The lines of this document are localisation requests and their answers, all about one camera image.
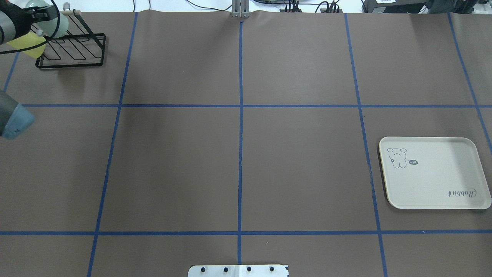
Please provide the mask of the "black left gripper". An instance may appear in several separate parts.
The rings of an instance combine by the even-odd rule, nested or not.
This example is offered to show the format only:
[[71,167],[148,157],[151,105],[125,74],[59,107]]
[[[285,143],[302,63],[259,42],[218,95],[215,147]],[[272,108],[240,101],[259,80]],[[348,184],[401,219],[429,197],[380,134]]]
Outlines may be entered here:
[[[54,20],[58,18],[56,8],[32,8],[28,12],[12,3],[0,4],[1,40],[14,40],[30,31],[32,20]],[[44,37],[43,30],[32,26],[37,37]]]

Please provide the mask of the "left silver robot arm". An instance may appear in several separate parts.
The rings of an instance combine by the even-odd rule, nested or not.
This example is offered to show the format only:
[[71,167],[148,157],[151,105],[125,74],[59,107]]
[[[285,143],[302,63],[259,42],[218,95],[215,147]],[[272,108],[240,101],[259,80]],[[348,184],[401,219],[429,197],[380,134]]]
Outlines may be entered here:
[[[30,33],[34,23],[58,19],[60,11],[51,5],[21,8],[9,0],[0,4],[1,44],[12,42]],[[1,90],[0,100],[1,137],[13,140],[34,122],[34,115],[22,104]]]

